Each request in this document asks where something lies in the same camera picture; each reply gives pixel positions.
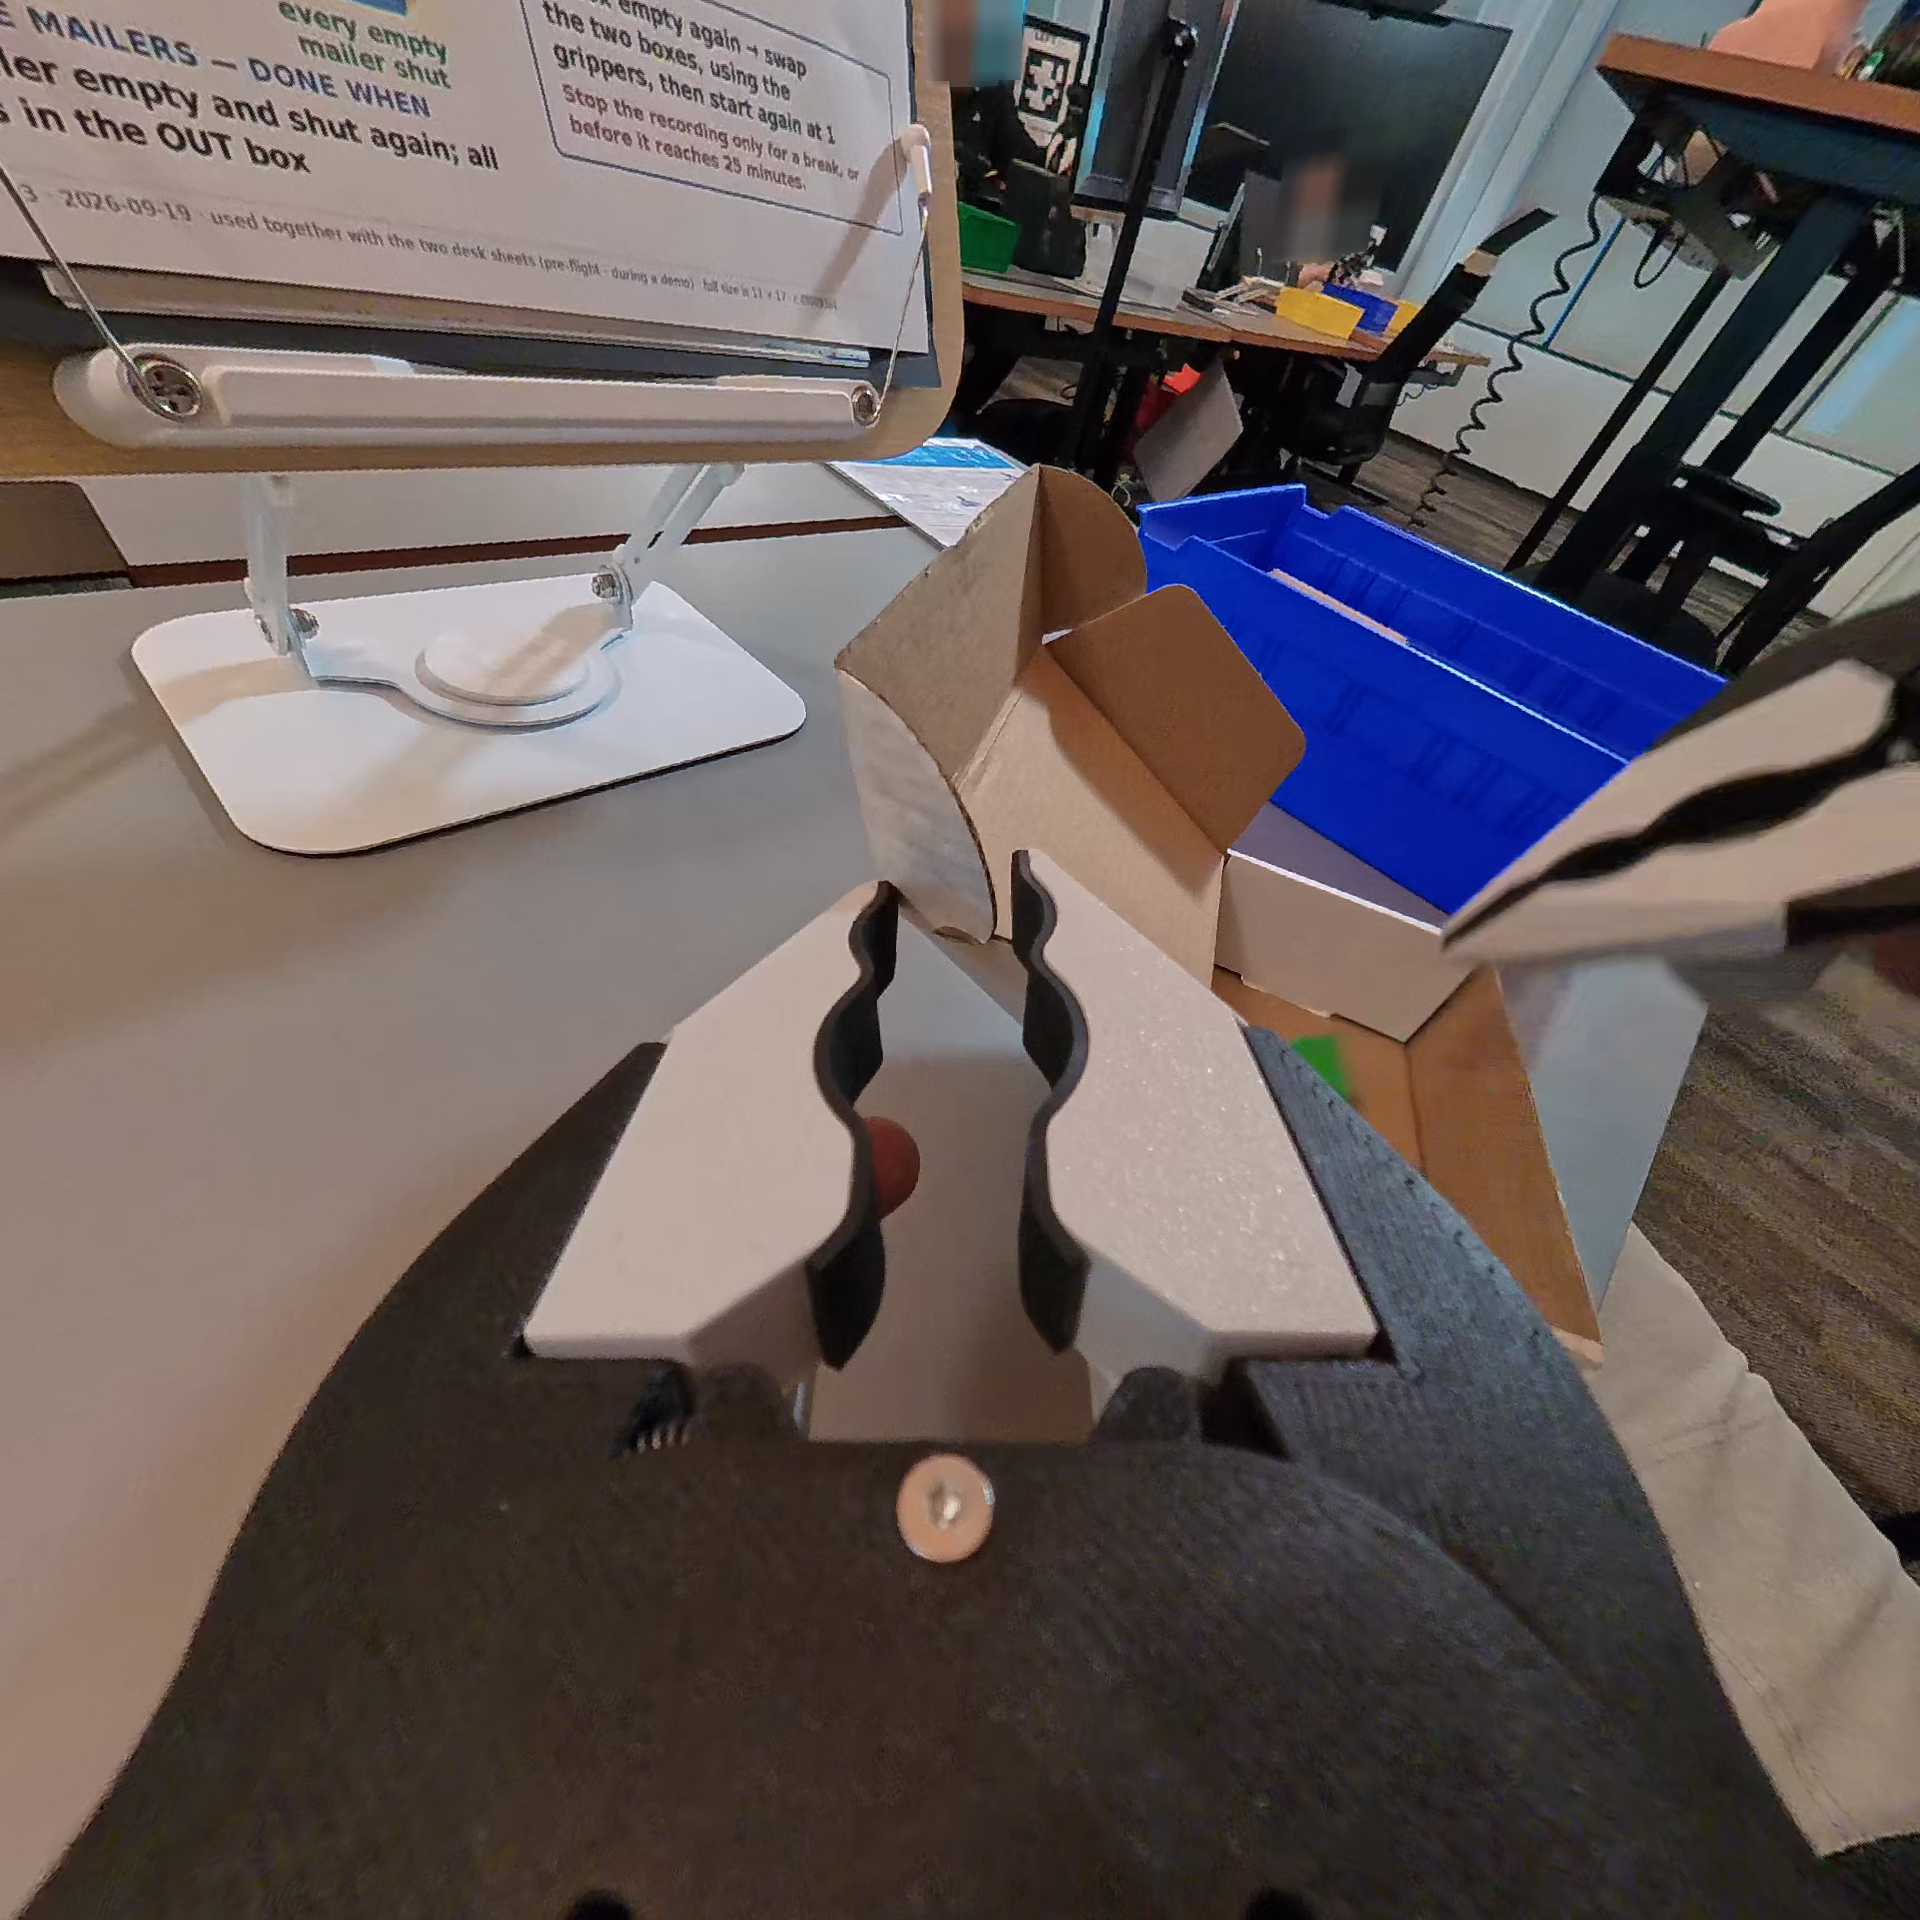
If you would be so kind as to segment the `black office chair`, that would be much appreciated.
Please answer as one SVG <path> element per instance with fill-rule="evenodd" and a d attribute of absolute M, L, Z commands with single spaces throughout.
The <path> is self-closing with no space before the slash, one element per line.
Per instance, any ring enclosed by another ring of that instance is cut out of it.
<path fill-rule="evenodd" d="M 1406 386 L 1424 369 L 1455 323 L 1478 305 L 1507 251 L 1553 224 L 1548 209 L 1529 209 L 1483 237 L 1455 266 L 1435 293 L 1406 321 L 1378 356 L 1320 364 L 1291 386 L 1279 442 L 1286 450 L 1282 482 L 1306 480 L 1308 466 L 1326 468 L 1342 488 L 1385 443 Z"/>

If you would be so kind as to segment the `black computer monitor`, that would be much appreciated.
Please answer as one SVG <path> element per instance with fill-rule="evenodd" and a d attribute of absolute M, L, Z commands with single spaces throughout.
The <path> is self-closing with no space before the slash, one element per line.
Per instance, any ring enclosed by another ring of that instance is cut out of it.
<path fill-rule="evenodd" d="M 1193 36 L 1151 211 L 1227 209 L 1249 173 L 1345 158 L 1378 187 L 1401 256 L 1442 187 L 1513 33 L 1440 4 L 1106 4 L 1075 197 L 1121 209 L 1168 22 Z"/>

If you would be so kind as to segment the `white document stand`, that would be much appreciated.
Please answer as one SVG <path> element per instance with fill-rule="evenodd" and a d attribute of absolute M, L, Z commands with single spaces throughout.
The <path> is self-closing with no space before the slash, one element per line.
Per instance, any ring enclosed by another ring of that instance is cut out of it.
<path fill-rule="evenodd" d="M 950 85 L 1017 22 L 907 4 L 929 348 L 826 349 L 499 305 L 75 266 L 6 171 L 6 482 L 238 474 L 241 611 L 134 665 L 249 842 L 331 858 L 752 752 L 796 690 L 662 576 L 746 465 L 864 461 L 958 373 Z M 666 465 L 611 558 L 556 580 L 307 603 L 295 476 Z"/>

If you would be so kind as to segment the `white cardboard mailer box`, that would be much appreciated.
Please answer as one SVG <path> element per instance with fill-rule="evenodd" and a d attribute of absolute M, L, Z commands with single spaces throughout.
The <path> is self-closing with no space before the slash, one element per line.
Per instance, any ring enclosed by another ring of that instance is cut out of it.
<path fill-rule="evenodd" d="M 1217 962 L 1250 989 L 1409 1042 L 1471 979 L 1442 921 L 1268 803 L 1227 853 Z"/>

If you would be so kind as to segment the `blue white paper sheet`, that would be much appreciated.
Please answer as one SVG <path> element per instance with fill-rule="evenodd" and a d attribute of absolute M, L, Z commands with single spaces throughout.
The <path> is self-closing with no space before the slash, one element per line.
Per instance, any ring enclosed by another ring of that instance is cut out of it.
<path fill-rule="evenodd" d="M 937 547 L 958 545 L 1026 474 L 1009 452 L 963 437 L 934 437 L 888 461 L 832 461 L 830 468 Z"/>

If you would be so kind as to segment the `yellow plastic bin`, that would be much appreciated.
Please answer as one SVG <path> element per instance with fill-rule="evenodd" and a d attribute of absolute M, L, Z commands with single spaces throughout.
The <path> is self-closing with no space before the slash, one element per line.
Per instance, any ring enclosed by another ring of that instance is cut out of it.
<path fill-rule="evenodd" d="M 1276 317 L 1330 341 L 1395 341 L 1422 312 L 1419 305 L 1359 284 L 1286 286 L 1273 294 Z"/>

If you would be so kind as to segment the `wooden background table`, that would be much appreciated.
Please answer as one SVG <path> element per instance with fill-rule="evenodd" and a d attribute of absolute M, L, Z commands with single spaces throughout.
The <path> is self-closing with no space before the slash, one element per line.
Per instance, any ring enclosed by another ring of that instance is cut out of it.
<path fill-rule="evenodd" d="M 1046 326 L 1073 333 L 1090 333 L 1097 323 L 1099 298 L 1078 284 L 1047 277 L 998 277 L 988 273 L 963 273 L 964 308 L 994 312 L 1039 321 Z M 1143 305 L 1121 300 L 1114 329 L 1129 339 L 1163 339 L 1193 345 L 1235 348 L 1244 352 L 1272 349 L 1294 352 L 1315 358 L 1372 364 L 1400 341 L 1364 333 L 1338 339 L 1335 333 L 1276 317 L 1264 312 L 1210 313 L 1192 305 Z"/>

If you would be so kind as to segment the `brown cardboard mailer box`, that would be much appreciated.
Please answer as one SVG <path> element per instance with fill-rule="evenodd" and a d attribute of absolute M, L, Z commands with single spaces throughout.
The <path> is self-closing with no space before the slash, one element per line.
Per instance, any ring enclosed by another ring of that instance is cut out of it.
<path fill-rule="evenodd" d="M 1227 858 L 1306 734 L 1198 593 L 1147 587 L 1106 491 L 1024 474 L 834 680 L 875 872 L 924 930 L 1009 944 L 1026 850 L 1212 982 Z"/>

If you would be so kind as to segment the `person's beige pants leg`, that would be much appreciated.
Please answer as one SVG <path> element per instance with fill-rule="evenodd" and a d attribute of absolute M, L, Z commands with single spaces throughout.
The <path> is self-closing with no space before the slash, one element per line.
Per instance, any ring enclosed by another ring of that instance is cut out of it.
<path fill-rule="evenodd" d="M 1825 1856 L 1918 1828 L 1918 1588 L 1692 1284 L 1627 1230 L 1591 1392 L 1745 1736 Z"/>

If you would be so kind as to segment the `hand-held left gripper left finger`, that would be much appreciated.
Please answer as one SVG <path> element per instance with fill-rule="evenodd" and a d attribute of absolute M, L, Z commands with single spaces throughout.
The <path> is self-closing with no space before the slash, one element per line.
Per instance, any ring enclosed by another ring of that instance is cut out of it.
<path fill-rule="evenodd" d="M 842 1369 L 880 1309 L 874 1140 L 898 894 L 874 883 L 686 1018 L 521 1328 L 544 1360 Z"/>

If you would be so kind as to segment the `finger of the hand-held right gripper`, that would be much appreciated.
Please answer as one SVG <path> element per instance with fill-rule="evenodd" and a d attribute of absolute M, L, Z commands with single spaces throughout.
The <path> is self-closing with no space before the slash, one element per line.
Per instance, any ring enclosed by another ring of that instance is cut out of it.
<path fill-rule="evenodd" d="M 1745 962 L 1915 928 L 1915 810 L 1808 810 L 1710 844 L 1555 860 L 1446 930 L 1465 962 L 1609 956 Z"/>
<path fill-rule="evenodd" d="M 1783 646 L 1633 758 L 1490 894 L 1583 848 L 1633 850 L 1762 832 L 1808 810 L 1918 812 L 1918 603 L 1872 609 Z"/>

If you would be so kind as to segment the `tall dark standing desk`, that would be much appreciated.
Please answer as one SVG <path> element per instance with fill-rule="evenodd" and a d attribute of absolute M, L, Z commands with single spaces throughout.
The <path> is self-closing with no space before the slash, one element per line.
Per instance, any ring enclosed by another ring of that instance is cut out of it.
<path fill-rule="evenodd" d="M 1915 465 L 1808 536 L 1745 480 L 1870 312 L 1915 300 L 1915 91 L 1630 35 L 1599 74 L 1630 124 L 1591 213 L 1706 278 L 1507 571 L 1742 673 L 1915 515 Z"/>

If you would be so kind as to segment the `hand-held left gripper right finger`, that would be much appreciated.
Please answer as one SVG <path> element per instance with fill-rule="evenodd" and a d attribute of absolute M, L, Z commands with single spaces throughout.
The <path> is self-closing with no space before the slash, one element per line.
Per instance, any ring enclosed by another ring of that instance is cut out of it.
<path fill-rule="evenodd" d="M 1046 853 L 1012 866 L 1022 1307 L 1094 1380 L 1361 1358 L 1378 1333 L 1246 1024 Z"/>

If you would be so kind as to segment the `printed instruction sheet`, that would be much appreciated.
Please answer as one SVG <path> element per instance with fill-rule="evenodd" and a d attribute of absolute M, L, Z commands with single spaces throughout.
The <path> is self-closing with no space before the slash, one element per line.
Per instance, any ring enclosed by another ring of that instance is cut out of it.
<path fill-rule="evenodd" d="M 75 262 L 929 348 L 907 4 L 9 3 Z"/>

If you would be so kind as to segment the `blue plastic bin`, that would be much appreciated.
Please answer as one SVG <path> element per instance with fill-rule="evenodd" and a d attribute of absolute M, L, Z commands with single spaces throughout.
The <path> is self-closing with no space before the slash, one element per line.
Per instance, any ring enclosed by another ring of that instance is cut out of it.
<path fill-rule="evenodd" d="M 1138 539 L 1303 730 L 1276 803 L 1447 914 L 1724 686 L 1306 488 L 1151 506 Z"/>

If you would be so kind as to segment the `black white printed tag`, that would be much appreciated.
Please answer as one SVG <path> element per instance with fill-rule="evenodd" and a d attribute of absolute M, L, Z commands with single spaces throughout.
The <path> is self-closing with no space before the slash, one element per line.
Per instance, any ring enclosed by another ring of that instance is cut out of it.
<path fill-rule="evenodd" d="M 1016 68 L 1016 108 L 1031 129 L 1062 129 L 1073 108 L 1073 91 L 1094 70 L 1095 36 L 1073 22 L 1026 16 Z"/>

